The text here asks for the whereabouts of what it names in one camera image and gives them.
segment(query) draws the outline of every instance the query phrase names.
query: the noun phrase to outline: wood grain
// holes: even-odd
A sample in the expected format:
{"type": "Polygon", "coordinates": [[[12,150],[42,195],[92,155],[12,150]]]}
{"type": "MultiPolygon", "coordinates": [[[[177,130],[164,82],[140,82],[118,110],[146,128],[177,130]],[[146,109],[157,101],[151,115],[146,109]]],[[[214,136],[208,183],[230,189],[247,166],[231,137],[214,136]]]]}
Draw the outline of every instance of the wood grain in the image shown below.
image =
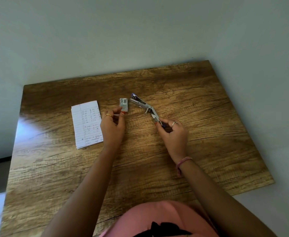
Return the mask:
{"type": "MultiPolygon", "coordinates": [[[[209,61],[24,86],[1,236],[39,236],[78,187],[103,143],[77,150],[71,106],[100,110],[134,92],[189,129],[190,156],[229,194],[274,183],[209,61]]],[[[148,201],[195,200],[150,116],[129,105],[126,134],[94,234],[148,201]]]]}

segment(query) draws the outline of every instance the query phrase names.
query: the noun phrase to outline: barcode label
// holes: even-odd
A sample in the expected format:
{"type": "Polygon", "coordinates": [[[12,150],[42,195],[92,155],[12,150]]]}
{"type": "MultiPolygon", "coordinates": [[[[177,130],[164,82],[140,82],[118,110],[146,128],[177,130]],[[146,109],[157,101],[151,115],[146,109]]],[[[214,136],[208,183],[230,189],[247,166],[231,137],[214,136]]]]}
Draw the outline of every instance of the barcode label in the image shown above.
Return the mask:
{"type": "Polygon", "coordinates": [[[123,107],[121,109],[122,111],[128,111],[128,99],[127,98],[120,98],[119,104],[120,106],[123,107]]]}

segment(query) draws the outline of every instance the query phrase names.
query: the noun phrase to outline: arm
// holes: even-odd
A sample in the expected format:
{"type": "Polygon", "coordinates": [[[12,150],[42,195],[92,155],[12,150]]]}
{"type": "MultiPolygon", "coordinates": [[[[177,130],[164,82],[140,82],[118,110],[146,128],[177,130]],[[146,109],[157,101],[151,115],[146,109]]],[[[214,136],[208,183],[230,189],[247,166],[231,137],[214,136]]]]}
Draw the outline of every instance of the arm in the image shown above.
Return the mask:
{"type": "MultiPolygon", "coordinates": [[[[162,119],[172,126],[175,120],[162,119]]],[[[179,163],[186,155],[188,131],[176,120],[173,132],[167,133],[158,123],[157,129],[174,163],[179,163]]],[[[184,162],[180,169],[190,184],[207,214],[229,237],[273,236],[276,235],[242,204],[220,188],[192,160],[184,162]]]]}
{"type": "Polygon", "coordinates": [[[121,107],[102,114],[104,148],[82,183],[57,212],[43,232],[43,237],[92,236],[112,172],[113,161],[125,132],[121,107]],[[113,122],[114,113],[119,122],[113,122]]]}

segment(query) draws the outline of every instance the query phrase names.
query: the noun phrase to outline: lined paper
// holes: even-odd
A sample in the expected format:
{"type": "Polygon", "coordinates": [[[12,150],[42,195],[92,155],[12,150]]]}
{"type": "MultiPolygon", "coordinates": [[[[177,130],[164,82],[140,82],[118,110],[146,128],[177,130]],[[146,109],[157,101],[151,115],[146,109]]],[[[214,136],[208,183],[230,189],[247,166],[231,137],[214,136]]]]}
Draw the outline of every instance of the lined paper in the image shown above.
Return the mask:
{"type": "Polygon", "coordinates": [[[72,106],[71,113],[77,149],[103,141],[102,119],[96,100],[72,106]]]}

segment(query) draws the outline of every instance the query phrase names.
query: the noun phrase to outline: forearm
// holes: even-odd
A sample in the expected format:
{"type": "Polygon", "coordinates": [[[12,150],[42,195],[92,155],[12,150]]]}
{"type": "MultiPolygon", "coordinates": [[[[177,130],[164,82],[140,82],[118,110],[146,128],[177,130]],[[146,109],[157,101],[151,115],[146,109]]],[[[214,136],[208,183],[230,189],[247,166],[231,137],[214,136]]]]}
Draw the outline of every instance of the forearm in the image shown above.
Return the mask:
{"type": "Polygon", "coordinates": [[[220,188],[192,160],[181,171],[210,218],[229,237],[275,236],[255,215],[220,188]]]}
{"type": "Polygon", "coordinates": [[[42,236],[92,236],[110,180],[114,154],[103,149],[42,236]]]}

